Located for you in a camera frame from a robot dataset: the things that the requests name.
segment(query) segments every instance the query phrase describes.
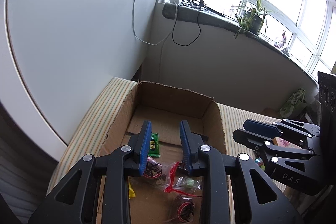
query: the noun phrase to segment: cardboard box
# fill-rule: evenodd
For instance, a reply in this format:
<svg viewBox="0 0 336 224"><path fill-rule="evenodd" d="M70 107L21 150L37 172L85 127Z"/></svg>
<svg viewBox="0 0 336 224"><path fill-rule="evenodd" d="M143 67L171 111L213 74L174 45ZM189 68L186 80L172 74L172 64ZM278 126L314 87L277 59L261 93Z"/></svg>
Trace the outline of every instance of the cardboard box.
<svg viewBox="0 0 336 224"><path fill-rule="evenodd" d="M132 134L140 132L144 120L152 122L152 131L159 134L161 157L159 162L173 163L182 160L179 123L188 120L192 132L209 138L207 144L226 153L224 131L218 105L212 98L190 90L161 84L140 82L124 100L101 146L99 156L110 154L127 144ZM97 223L101 223L102 179ZM130 199L132 224L163 223L175 198L173 194L153 189L147 184L132 185L136 197ZM201 200L196 203L193 223L199 222Z"/></svg>

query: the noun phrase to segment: black flower pot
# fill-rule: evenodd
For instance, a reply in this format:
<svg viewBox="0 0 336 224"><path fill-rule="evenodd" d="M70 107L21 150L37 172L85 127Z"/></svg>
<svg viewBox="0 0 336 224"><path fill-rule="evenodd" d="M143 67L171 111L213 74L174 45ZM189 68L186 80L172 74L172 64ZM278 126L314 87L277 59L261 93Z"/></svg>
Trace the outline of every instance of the black flower pot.
<svg viewBox="0 0 336 224"><path fill-rule="evenodd" d="M251 16L251 13L250 12L246 12L247 13L247 17L250 17ZM254 20L251 22L251 25L250 25L250 28L249 28L249 31L251 33L254 33L255 35L258 35L258 30L261 26L261 21L263 19L261 17L258 17L258 16L254 16Z"/></svg>

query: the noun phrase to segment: green package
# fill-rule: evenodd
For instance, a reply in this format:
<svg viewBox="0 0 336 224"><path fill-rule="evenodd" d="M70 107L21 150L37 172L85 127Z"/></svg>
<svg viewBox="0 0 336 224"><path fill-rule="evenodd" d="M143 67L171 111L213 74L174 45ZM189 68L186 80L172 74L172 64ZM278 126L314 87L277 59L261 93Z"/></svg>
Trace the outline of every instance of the green package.
<svg viewBox="0 0 336 224"><path fill-rule="evenodd" d="M149 152L148 155L153 158L160 157L159 150L159 135L157 133L152 133L151 140L149 142Z"/></svg>

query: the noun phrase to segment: potted plant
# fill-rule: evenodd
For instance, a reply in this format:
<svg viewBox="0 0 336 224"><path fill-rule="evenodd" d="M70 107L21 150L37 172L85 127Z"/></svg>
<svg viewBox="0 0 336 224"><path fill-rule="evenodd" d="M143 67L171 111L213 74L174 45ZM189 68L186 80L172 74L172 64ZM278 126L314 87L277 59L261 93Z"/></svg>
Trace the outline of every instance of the potted plant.
<svg viewBox="0 0 336 224"><path fill-rule="evenodd" d="M269 15L265 9L265 6L262 4L262 0L256 0L257 6L255 8L247 7L245 3L236 7L237 10L242 10L242 15L235 15L236 20L240 26L239 30L234 35L235 39L239 34L246 34L247 31L258 35L264 22L266 23L265 33L267 28L266 15Z"/></svg>

